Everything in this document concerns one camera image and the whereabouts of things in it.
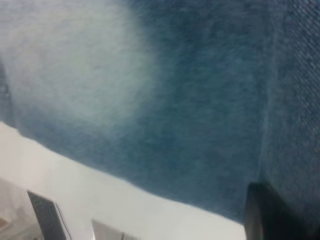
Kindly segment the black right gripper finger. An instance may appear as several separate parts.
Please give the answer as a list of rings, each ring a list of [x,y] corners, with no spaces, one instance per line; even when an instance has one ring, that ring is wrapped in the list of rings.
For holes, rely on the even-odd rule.
[[[247,189],[243,226],[247,240],[308,240],[305,227],[267,184]]]

